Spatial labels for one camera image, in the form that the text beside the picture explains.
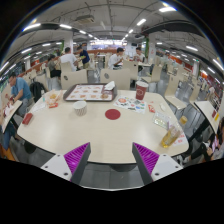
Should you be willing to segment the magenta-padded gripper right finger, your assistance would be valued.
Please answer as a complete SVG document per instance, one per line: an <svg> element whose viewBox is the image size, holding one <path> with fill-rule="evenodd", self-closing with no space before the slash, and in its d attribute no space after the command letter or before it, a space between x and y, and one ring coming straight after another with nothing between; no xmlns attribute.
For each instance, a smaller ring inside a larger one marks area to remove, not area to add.
<svg viewBox="0 0 224 224"><path fill-rule="evenodd" d="M132 153L145 185L182 169L169 155L159 155L137 143L132 145Z"/></svg>

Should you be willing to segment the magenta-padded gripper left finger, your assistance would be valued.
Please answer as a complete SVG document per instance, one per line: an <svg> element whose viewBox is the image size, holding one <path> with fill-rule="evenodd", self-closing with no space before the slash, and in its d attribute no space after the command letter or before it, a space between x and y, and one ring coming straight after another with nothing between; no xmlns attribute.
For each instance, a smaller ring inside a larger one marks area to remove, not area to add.
<svg viewBox="0 0 224 224"><path fill-rule="evenodd" d="M79 184L90 153L90 143L85 143L66 154L54 155L42 166L42 169L65 180Z"/></svg>

